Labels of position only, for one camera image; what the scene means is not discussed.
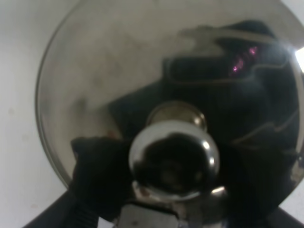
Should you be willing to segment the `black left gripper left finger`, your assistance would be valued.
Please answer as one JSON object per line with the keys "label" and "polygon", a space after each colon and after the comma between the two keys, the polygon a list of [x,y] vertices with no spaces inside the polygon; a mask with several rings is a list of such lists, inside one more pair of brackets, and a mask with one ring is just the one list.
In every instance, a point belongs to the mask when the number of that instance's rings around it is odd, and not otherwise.
{"label": "black left gripper left finger", "polygon": [[131,191],[131,140],[79,137],[71,141],[76,166],[68,190],[28,228],[96,228],[113,221]]}

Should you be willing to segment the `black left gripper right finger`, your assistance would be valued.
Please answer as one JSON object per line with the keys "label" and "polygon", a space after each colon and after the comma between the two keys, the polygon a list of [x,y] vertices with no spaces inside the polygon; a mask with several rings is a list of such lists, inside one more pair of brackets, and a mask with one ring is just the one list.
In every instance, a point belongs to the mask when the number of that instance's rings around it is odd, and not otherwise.
{"label": "black left gripper right finger", "polygon": [[282,210],[278,203],[261,201],[251,207],[254,228],[304,228],[304,225]]}

